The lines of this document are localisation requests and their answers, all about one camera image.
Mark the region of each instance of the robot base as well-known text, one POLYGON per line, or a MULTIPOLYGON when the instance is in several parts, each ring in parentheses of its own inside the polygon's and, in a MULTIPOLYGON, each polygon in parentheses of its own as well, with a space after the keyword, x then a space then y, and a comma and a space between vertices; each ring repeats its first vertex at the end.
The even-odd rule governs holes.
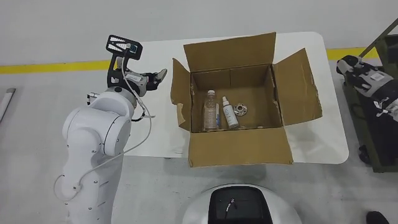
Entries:
POLYGON ((274 192, 251 184, 209 189, 191 202, 182 224, 302 224, 293 207, 274 192))

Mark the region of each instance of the bottle cap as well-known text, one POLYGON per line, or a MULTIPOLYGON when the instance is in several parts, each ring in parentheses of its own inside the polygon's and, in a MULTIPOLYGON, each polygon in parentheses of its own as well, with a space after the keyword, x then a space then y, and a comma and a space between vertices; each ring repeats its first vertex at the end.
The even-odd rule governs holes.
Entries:
POLYGON ((223 96, 223 106, 229 105, 229 101, 223 96))

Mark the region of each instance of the white cable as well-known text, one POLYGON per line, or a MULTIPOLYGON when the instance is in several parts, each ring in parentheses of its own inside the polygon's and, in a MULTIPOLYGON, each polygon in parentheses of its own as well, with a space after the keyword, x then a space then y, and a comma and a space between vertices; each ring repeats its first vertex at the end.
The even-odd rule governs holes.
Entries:
MULTIPOLYGON (((131 88, 129 82, 127 81, 126 75, 124 74, 124 67, 123 67, 123 64, 124 64, 124 57, 123 57, 123 59, 122 59, 122 74, 123 74, 123 79, 124 79, 124 81, 127 83, 127 86, 130 88, 130 90, 132 91, 132 93, 134 94, 134 96, 137 98, 137 101, 138 101, 138 103, 140 104, 140 106, 142 107, 142 109, 146 110, 146 111, 148 112, 148 115, 150 116, 150 112, 149 112, 149 110, 148 110, 148 107, 144 104, 144 102, 142 102, 140 96, 131 88)), ((93 172, 94 170, 100 168, 101 166, 104 166, 105 164, 111 162, 112 160, 117 159, 118 157, 124 155, 125 153, 127 153, 127 152, 129 152, 129 151, 132 151, 133 149, 135 149, 135 148, 137 148, 138 146, 140 146, 141 144, 143 144, 143 143, 148 139, 151 130, 152 130, 152 118, 149 118, 149 130, 148 130, 148 134, 147 134, 147 136, 144 138, 144 140, 142 140, 139 144, 133 146, 132 148, 130 148, 130 149, 128 149, 128 150, 126 150, 126 151, 120 153, 120 154, 117 155, 116 157, 112 157, 111 159, 107 160, 106 162, 103 162, 102 164, 100 164, 100 165, 98 165, 98 166, 96 166, 96 167, 94 167, 94 168, 88 170, 86 173, 84 173, 84 174, 80 177, 79 182, 78 182, 78 184, 77 184, 77 186, 79 186, 79 190, 77 190, 76 193, 75 193, 71 198, 68 198, 68 199, 61 199, 60 197, 58 197, 58 195, 57 195, 57 193, 56 193, 56 191, 55 191, 55 185, 57 184, 57 181, 59 180, 59 178, 61 178, 61 177, 63 176, 63 175, 59 175, 59 176, 57 177, 57 179, 55 179, 55 182, 54 182, 54 185, 53 185, 53 191, 54 191, 55 197, 57 197, 59 200, 61 200, 61 201, 63 201, 63 202, 69 202, 70 200, 72 200, 73 198, 75 198, 75 197, 78 195, 78 193, 80 192, 80 189, 81 189, 81 181, 83 180, 83 178, 84 178, 87 174, 89 174, 90 172, 93 172)))

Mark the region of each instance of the yellow floor line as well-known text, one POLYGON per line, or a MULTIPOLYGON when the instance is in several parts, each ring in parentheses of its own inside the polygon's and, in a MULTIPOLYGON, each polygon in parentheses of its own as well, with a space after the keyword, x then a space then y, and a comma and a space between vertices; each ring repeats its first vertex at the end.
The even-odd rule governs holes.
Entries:
MULTIPOLYGON (((365 48, 349 48, 349 49, 326 49, 328 60, 339 60, 346 55, 359 55, 365 48)), ((373 48, 364 58, 379 58, 377 51, 373 48)))
MULTIPOLYGON (((338 60, 346 55, 359 55, 365 48, 352 49, 327 49, 328 60, 338 60)), ((378 58, 376 49, 372 49, 366 58, 378 58)), ((0 66, 0 74, 12 73, 48 73, 48 72, 70 72, 70 71, 89 71, 89 70, 107 70, 110 60, 94 62, 70 62, 36 65, 15 65, 0 66)))
POLYGON ((0 66, 0 74, 107 70, 109 67, 109 63, 110 60, 95 61, 95 62, 71 62, 71 63, 0 66))

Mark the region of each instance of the spray bottle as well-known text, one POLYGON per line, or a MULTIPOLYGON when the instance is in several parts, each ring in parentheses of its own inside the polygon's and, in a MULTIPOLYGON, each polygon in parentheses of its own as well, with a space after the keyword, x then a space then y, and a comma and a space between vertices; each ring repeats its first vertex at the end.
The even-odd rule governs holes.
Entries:
POLYGON ((238 120, 236 119, 234 109, 229 104, 229 101, 226 99, 225 96, 223 96, 223 106, 224 106, 223 107, 224 115, 225 115, 225 118, 226 118, 229 128, 234 129, 234 128, 239 127, 239 123, 238 123, 238 120))

